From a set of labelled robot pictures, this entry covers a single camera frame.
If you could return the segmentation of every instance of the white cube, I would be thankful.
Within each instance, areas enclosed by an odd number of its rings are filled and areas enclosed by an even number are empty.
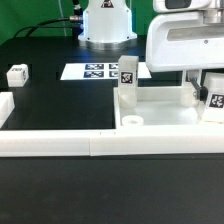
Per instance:
[[[23,87],[29,78],[28,66],[25,64],[13,65],[6,75],[9,87]]]

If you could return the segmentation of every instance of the white robot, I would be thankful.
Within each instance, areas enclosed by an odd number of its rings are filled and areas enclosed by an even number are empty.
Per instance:
[[[182,105],[197,106],[199,118],[224,123],[224,0],[154,0],[160,13],[150,24],[146,64],[150,71],[183,71]]]
[[[121,49],[134,44],[132,12],[125,0],[89,0],[83,13],[81,46],[94,49]]]

